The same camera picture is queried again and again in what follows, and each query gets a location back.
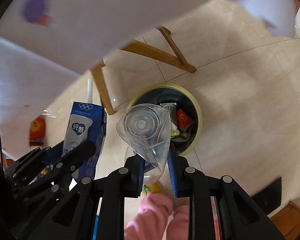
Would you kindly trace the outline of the blue white milk carton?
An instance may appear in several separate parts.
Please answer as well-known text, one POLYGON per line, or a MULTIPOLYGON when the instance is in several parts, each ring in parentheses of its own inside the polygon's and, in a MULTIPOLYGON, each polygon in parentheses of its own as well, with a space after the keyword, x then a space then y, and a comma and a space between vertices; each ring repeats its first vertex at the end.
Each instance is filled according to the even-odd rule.
POLYGON ((84 164, 76 168, 72 177, 76 182, 84 177, 95 178, 96 165, 106 138, 107 113, 93 104, 93 80, 87 82, 87 102, 74 102, 63 143, 62 156, 85 141, 96 145, 96 151, 84 164))

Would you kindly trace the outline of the yellow green snack bag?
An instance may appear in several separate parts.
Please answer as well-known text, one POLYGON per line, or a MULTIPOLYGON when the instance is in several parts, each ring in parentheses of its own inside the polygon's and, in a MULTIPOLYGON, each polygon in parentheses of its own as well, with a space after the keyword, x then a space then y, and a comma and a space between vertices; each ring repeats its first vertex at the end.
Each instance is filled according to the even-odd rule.
POLYGON ((178 129, 171 131, 171 137, 172 138, 179 136, 179 134, 180 134, 180 132, 179 132, 178 129))

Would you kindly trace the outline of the clear plastic cup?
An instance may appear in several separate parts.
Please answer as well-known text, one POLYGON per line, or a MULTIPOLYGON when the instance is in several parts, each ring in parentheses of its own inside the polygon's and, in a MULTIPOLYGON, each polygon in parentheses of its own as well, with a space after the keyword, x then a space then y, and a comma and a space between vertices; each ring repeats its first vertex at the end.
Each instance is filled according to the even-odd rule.
POLYGON ((133 106, 117 122, 116 130, 129 146, 127 153, 145 160, 143 183, 157 182, 164 173, 170 149, 169 111, 151 103, 133 106))

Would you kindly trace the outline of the checkered paper cup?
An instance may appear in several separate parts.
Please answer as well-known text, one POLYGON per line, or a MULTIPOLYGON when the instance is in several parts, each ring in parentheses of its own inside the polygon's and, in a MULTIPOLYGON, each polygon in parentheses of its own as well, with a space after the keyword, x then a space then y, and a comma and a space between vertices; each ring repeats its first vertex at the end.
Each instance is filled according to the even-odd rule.
POLYGON ((164 104, 163 107, 169 111, 171 120, 176 122, 176 119, 177 119, 177 105, 176 105, 176 103, 166 103, 166 104, 164 104))

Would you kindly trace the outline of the yellow rimmed trash bin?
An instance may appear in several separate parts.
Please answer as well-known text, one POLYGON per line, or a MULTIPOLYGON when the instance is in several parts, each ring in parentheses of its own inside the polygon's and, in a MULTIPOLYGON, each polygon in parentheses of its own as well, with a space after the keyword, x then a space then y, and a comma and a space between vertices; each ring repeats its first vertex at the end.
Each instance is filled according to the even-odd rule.
POLYGON ((186 156, 194 150, 203 126, 201 108, 194 96, 185 88, 163 83, 145 88, 133 98, 128 108, 150 103, 170 111, 172 143, 177 153, 186 156))

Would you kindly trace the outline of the left yellow slipper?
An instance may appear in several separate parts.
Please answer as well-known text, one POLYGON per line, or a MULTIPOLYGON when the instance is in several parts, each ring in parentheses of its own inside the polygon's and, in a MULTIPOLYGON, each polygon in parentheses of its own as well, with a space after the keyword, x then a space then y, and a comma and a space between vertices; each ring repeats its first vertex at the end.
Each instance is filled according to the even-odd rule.
POLYGON ((147 196, 150 193, 162 193, 164 194, 164 191, 162 189, 162 186, 159 182, 153 183, 153 184, 148 184, 148 185, 143 185, 141 195, 142 196, 147 196))

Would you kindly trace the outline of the pink trouser legs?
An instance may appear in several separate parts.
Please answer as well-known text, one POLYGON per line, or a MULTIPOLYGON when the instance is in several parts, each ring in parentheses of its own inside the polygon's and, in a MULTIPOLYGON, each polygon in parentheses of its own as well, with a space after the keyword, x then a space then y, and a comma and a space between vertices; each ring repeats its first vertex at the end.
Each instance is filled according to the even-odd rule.
POLYGON ((173 208, 162 193, 150 193, 139 204, 137 215, 124 229, 124 239, 188 239, 189 206, 173 208))

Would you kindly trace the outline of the cartoon printed tablecloth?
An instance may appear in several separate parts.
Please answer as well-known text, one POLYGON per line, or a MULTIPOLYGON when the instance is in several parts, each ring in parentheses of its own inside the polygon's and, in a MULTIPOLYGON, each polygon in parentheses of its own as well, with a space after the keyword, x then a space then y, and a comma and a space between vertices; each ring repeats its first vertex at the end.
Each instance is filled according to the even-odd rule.
MULTIPOLYGON (((208 0, 0 0, 4 152, 29 149, 33 119, 81 74, 133 37, 208 0)), ((294 0, 234 0, 273 35, 293 32, 294 0)))

